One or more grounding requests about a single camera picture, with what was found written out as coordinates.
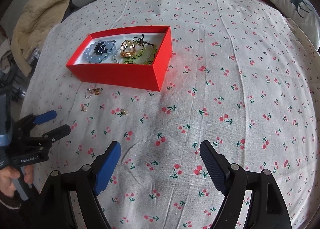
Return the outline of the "left hand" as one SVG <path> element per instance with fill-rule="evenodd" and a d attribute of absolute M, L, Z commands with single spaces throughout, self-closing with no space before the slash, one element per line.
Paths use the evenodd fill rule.
<path fill-rule="evenodd" d="M 34 166 L 28 165 L 24 167 L 24 181 L 26 183 L 33 183 L 34 180 Z M 8 196 L 9 198 L 13 198 L 16 187 L 13 184 L 14 179 L 18 179 L 20 177 L 20 172 L 15 168 L 7 166 L 6 168 L 0 171 L 0 178 L 1 178 L 1 192 Z"/>

